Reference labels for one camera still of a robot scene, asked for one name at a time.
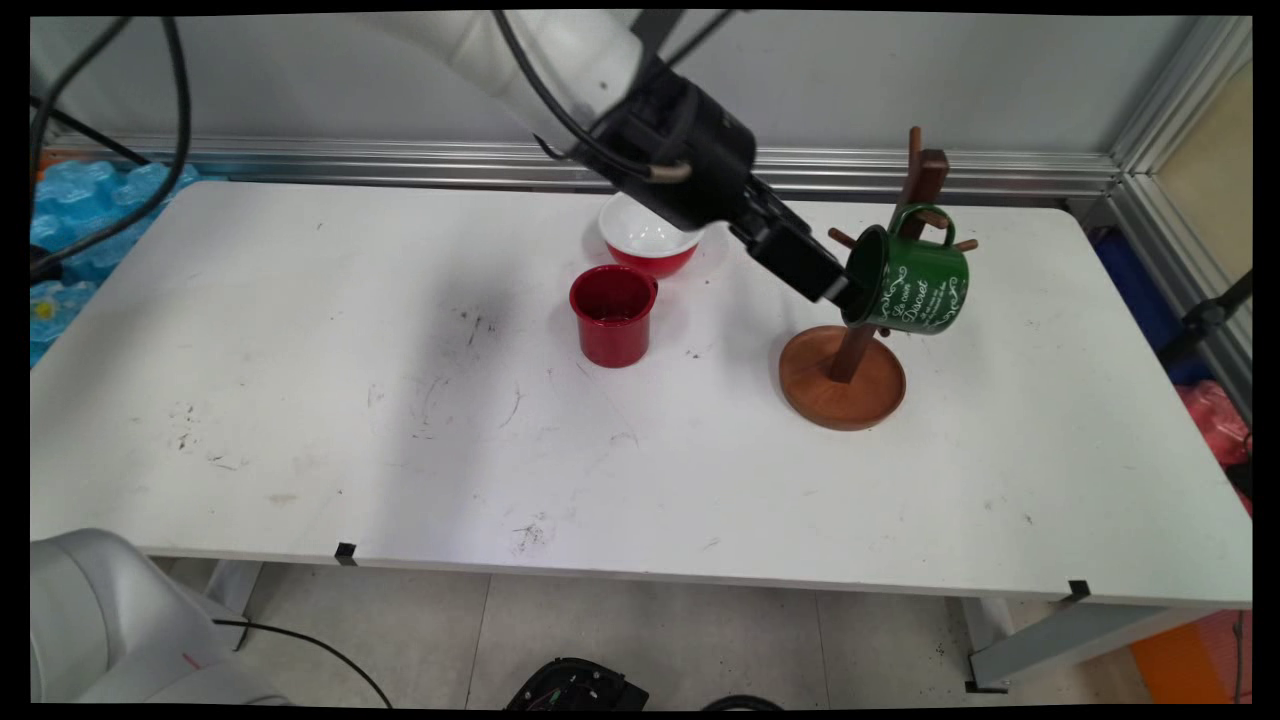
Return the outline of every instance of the red bag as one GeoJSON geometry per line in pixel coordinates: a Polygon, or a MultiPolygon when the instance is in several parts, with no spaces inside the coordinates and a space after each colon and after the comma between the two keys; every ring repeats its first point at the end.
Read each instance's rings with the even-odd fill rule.
{"type": "Polygon", "coordinates": [[[1219,465],[1230,468],[1249,459],[1253,436],[1222,386],[1213,380],[1201,380],[1196,387],[1178,386],[1178,395],[1219,465]]]}

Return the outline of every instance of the mug handle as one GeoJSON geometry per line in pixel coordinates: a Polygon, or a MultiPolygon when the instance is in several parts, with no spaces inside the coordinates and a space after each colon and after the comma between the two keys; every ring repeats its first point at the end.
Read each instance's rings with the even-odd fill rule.
{"type": "Polygon", "coordinates": [[[928,202],[916,202],[914,205],[908,205],[906,208],[902,208],[902,211],[893,218],[892,223],[890,223],[888,233],[896,236],[899,228],[902,227],[902,222],[906,220],[906,217],[914,213],[919,213],[920,210],[929,210],[931,213],[937,213],[938,215],[942,215],[943,218],[947,219],[947,238],[942,241],[942,247],[951,247],[951,245],[954,245],[956,241],[956,224],[951,222],[951,215],[947,215],[945,210],[942,210],[937,205],[931,205],[928,202]]]}

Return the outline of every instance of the wooden pole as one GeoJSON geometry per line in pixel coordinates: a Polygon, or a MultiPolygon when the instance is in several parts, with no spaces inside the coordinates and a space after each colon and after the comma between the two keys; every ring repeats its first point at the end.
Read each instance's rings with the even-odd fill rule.
{"type": "MultiPolygon", "coordinates": [[[[947,163],[946,152],[923,149],[919,127],[911,128],[906,149],[906,181],[902,183],[897,208],[893,209],[895,215],[905,205],[936,201],[938,193],[942,192],[943,181],[947,179],[947,170],[951,168],[950,163],[947,163]]],[[[919,240],[922,232],[924,232],[924,219],[911,217],[902,223],[897,234],[899,237],[919,240]]],[[[850,250],[856,245],[856,241],[836,228],[831,228],[827,234],[850,250]]],[[[977,241],[966,242],[973,242],[973,247],[978,245],[977,241]]],[[[965,250],[972,250],[972,247],[966,247],[965,250]]],[[[879,331],[881,336],[888,336],[888,328],[878,328],[869,323],[851,327],[845,332],[845,338],[841,341],[836,356],[832,357],[831,370],[827,373],[827,377],[832,382],[849,383],[854,379],[854,375],[858,374],[858,366],[863,363],[863,356],[867,355],[867,348],[870,347],[876,331],[879,331]]]]}

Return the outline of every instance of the red bowl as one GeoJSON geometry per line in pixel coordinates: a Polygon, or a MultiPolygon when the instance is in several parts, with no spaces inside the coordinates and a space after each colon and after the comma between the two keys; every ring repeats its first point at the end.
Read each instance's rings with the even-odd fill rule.
{"type": "Polygon", "coordinates": [[[637,270],[644,270],[655,278],[664,278],[684,268],[685,263],[689,263],[689,259],[694,256],[695,250],[698,250],[696,242],[689,250],[667,258],[641,258],[639,255],[630,255],[609,245],[609,255],[613,255],[614,260],[623,265],[631,265],[637,270]]]}
{"type": "Polygon", "coordinates": [[[684,268],[703,234],[681,231],[621,192],[600,208],[596,223],[618,263],[655,278],[684,268]]]}

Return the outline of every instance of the green mug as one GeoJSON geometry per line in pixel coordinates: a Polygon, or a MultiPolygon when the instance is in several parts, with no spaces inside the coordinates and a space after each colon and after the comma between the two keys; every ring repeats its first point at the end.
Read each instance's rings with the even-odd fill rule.
{"type": "Polygon", "coordinates": [[[937,334],[947,329],[969,291],[969,263],[954,247],[955,223],[928,204],[902,208],[890,229],[867,228],[858,238],[846,273],[865,288],[864,299],[844,313],[845,323],[873,323],[909,333],[937,334]],[[947,218],[947,238],[938,245],[897,237],[902,222],[920,210],[947,218]]]}

